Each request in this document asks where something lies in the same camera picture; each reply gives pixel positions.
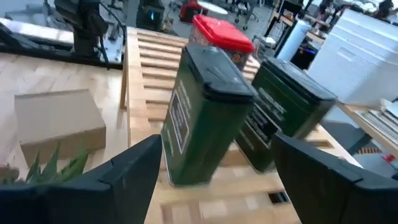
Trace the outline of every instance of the wooden table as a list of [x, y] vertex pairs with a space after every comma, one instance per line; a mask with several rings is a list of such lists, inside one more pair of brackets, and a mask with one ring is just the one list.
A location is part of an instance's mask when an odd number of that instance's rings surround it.
[[375, 139], [384, 148], [386, 148], [395, 157], [398, 157], [398, 145], [393, 143], [390, 139], [385, 137], [383, 133], [376, 130], [370, 124], [368, 124], [364, 119], [360, 118], [355, 111], [356, 110], [368, 110], [371, 108], [366, 108], [363, 106], [351, 106], [345, 105], [343, 103], [338, 103], [338, 107], [345, 113], [349, 118], [351, 118], [360, 128], [364, 130], [371, 138]]
[[[73, 33], [0, 18], [14, 32], [73, 43]], [[90, 154], [86, 170], [110, 160], [127, 149], [127, 116], [119, 110], [122, 71], [59, 62], [42, 58], [0, 53], [0, 166], [10, 163], [27, 174], [25, 157], [19, 146], [14, 94], [89, 89], [106, 123], [106, 148]], [[63, 167], [69, 160], [59, 161]]]
[[[127, 35], [122, 90], [127, 91], [132, 146], [160, 132], [187, 39], [130, 27]], [[258, 62], [250, 58], [244, 76], [252, 80], [258, 68]], [[307, 140], [319, 150], [360, 166], [321, 126]], [[163, 158], [145, 223], [298, 224], [290, 203], [274, 205], [269, 199], [268, 194], [283, 191], [278, 173], [255, 173], [233, 143], [207, 187], [172, 188]]]
[[[275, 23], [277, 22], [278, 17], [279, 17], [279, 14], [278, 14], [277, 12], [274, 11], [274, 12], [272, 13], [272, 20], [271, 20], [271, 22], [269, 23], [268, 28], [267, 28], [266, 33], [264, 34], [264, 36], [268, 36], [268, 35], [269, 35], [269, 33], [271, 32], [273, 26], [274, 26]], [[312, 20], [314, 20], [315, 22], [318, 22], [318, 23], [320, 23], [320, 24], [325, 24], [325, 22], [319, 21], [318, 19], [313, 18], [313, 17], [310, 17], [310, 16], [308, 16], [308, 15], [306, 15], [306, 17], [307, 17], [307, 18], [312, 18]], [[292, 20], [290, 20], [289, 18], [287, 18], [287, 17], [285, 17], [285, 16], [283, 16], [283, 15], [280, 17], [280, 20], [281, 20], [284, 24], [286, 24], [286, 25], [288, 25], [288, 26], [292, 26], [292, 24], [293, 24], [293, 21], [292, 21]], [[315, 42], [320, 43], [320, 44], [323, 44], [323, 42], [325, 41], [325, 38], [319, 37], [318, 35], [316, 35], [316, 34], [314, 34], [314, 33], [312, 33], [312, 32], [307, 32], [307, 37], [310, 38], [310, 39], [312, 39], [312, 40], [315, 41]]]

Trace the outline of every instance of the red lid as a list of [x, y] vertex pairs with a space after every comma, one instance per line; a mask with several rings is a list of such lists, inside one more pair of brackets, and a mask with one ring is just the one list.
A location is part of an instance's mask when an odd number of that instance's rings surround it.
[[388, 156], [382, 156], [382, 158], [386, 161], [386, 162], [392, 162], [395, 159], [395, 156], [390, 154]]
[[208, 42], [217, 47], [247, 54], [254, 51], [254, 45], [248, 37], [228, 21], [197, 15], [193, 18], [193, 25]]

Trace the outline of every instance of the canister lid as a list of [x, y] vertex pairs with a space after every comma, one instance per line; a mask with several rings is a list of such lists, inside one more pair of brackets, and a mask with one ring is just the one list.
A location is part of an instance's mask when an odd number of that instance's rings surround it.
[[208, 42], [217, 47], [246, 54], [254, 51], [254, 45], [248, 37], [228, 21], [197, 15], [193, 18], [193, 25]]
[[250, 103], [257, 98], [256, 90], [222, 49], [189, 43], [182, 55], [208, 100]]
[[336, 95], [321, 86], [292, 62], [268, 57], [262, 62], [261, 66], [271, 69], [287, 81], [287, 84], [290, 84], [295, 91], [306, 92], [316, 100], [336, 100]]

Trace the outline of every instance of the paper towel roll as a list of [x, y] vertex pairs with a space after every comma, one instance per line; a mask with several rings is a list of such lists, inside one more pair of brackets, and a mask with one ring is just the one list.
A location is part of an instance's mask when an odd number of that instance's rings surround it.
[[311, 29], [311, 25], [297, 19], [295, 25], [291, 29], [293, 30], [290, 32], [285, 44], [276, 56], [277, 59], [290, 61], [303, 42], [307, 31]]

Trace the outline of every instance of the wooden rack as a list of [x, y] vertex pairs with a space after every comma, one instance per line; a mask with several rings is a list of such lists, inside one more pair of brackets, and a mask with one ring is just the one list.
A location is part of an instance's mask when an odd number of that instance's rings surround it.
[[[127, 34], [121, 105], [124, 107], [127, 96], [128, 136], [132, 146], [159, 133], [187, 39], [134, 28], [128, 28]], [[252, 80], [258, 68], [259, 63], [250, 57], [243, 74]], [[307, 140], [322, 151], [360, 166], [319, 125]], [[270, 194], [283, 191], [277, 172], [255, 173], [232, 144], [209, 186], [171, 187], [162, 161], [146, 223], [300, 223], [290, 203], [270, 200]]]

